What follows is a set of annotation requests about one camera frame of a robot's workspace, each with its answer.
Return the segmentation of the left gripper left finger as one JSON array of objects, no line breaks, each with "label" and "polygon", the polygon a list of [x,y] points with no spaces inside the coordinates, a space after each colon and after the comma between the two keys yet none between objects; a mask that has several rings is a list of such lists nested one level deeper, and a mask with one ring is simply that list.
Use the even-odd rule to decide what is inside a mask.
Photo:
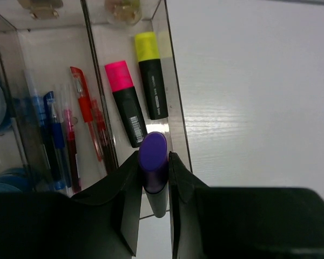
[{"label": "left gripper left finger", "polygon": [[138,154],[78,194],[0,193],[0,258],[131,258],[142,184]]}]

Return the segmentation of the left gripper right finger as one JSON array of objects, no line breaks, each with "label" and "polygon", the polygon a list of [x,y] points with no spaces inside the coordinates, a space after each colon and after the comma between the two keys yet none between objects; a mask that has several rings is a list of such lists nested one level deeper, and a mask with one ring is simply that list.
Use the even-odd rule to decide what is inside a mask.
[{"label": "left gripper right finger", "polygon": [[173,258],[324,258],[324,200],[296,187],[210,187],[169,156]]}]

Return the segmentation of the pink gel pen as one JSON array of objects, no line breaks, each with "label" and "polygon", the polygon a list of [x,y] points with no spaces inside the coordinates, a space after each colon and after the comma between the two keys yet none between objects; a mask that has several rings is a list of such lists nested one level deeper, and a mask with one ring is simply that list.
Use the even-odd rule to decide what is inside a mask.
[{"label": "pink gel pen", "polygon": [[74,123],[72,121],[72,109],[69,101],[64,102],[62,111],[66,130],[66,142],[68,148],[67,151],[70,164],[72,190],[76,194],[80,192],[82,188],[80,184],[80,177],[78,174],[76,136]]}]

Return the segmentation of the purple highlighter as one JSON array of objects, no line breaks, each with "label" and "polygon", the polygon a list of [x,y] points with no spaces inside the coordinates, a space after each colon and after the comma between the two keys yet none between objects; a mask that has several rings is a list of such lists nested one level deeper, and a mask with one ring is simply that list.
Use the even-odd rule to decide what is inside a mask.
[{"label": "purple highlighter", "polygon": [[168,200],[168,146],[160,132],[149,133],[138,152],[141,179],[153,215],[165,216]]}]

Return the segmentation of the blue capped pen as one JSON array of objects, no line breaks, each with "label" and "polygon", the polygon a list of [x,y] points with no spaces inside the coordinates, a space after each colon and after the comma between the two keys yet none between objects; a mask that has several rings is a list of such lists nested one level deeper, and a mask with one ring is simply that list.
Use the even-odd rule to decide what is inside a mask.
[{"label": "blue capped pen", "polygon": [[43,100],[52,132],[53,143],[56,149],[60,170],[64,177],[66,187],[71,188],[71,179],[69,176],[68,163],[65,155],[65,141],[54,91],[49,91],[47,94],[45,94]]}]

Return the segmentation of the red gel pen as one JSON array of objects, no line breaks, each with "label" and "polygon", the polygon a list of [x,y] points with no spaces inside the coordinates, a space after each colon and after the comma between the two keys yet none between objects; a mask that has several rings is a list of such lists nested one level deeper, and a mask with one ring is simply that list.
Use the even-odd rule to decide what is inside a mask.
[{"label": "red gel pen", "polygon": [[115,164],[112,157],[109,137],[106,130],[105,120],[102,111],[99,108],[96,99],[91,100],[92,111],[94,114],[95,122],[97,125],[97,131],[99,134],[100,144],[103,151],[103,160],[106,167],[107,174],[111,174],[115,170]]},{"label": "red gel pen", "polygon": [[90,95],[84,73],[80,68],[74,66],[70,66],[70,71],[83,121],[88,126],[97,160],[101,162],[103,159],[103,152],[94,128],[95,121],[92,114]]}]

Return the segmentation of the pink highlighter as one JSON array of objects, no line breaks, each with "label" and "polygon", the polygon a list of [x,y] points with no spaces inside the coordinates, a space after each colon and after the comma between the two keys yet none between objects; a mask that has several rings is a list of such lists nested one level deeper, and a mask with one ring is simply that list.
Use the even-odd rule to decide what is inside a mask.
[{"label": "pink highlighter", "polygon": [[129,142],[133,148],[140,147],[147,129],[127,63],[122,60],[104,68]]}]

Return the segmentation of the blue refill pen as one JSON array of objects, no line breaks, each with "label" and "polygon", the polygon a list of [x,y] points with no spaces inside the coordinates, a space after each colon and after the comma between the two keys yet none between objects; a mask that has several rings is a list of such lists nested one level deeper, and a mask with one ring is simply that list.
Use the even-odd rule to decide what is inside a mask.
[{"label": "blue refill pen", "polygon": [[51,191],[55,191],[55,183],[54,180],[52,178],[52,171],[51,171],[51,167],[50,167],[50,162],[49,162],[49,156],[48,156],[48,151],[46,149],[46,141],[45,141],[45,111],[44,111],[44,106],[42,104],[42,97],[39,95],[39,92],[37,91],[37,89],[34,86],[34,82],[33,82],[33,76],[31,75],[30,71],[27,69],[24,69],[24,76],[25,76],[25,80],[28,86],[28,90],[29,90],[29,95],[31,98],[31,102],[33,105],[33,109],[34,109],[34,113],[36,115],[37,118],[37,122],[38,122],[38,128],[39,128],[39,133],[41,136],[41,140],[42,140],[42,144],[41,144],[41,149],[43,151],[43,155],[44,155],[44,160],[45,160],[45,164],[48,170],[48,175],[47,175],[47,182],[48,182],[48,186],[49,186],[49,190]]}]

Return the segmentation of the yellow highlighter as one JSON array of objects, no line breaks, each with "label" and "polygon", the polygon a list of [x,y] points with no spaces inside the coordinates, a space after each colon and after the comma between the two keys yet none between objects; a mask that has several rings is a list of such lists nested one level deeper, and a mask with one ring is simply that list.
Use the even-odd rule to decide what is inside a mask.
[{"label": "yellow highlighter", "polygon": [[168,117],[166,92],[156,34],[153,31],[135,35],[134,46],[150,119]]}]

